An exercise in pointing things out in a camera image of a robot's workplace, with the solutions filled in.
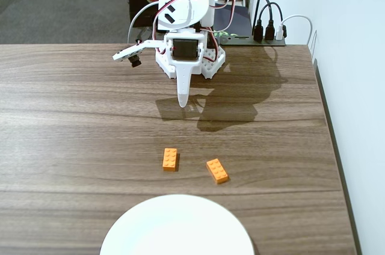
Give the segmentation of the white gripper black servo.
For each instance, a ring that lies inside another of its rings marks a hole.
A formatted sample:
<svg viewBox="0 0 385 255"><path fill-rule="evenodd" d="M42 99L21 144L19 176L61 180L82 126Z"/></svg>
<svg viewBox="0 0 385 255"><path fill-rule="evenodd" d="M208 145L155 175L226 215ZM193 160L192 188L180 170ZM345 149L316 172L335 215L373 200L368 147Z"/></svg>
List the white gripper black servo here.
<svg viewBox="0 0 385 255"><path fill-rule="evenodd" d="M206 36L201 32L169 32L164 41L167 61L176 68L179 106L184 108L188 103L192 69L203 59Z"/></svg>

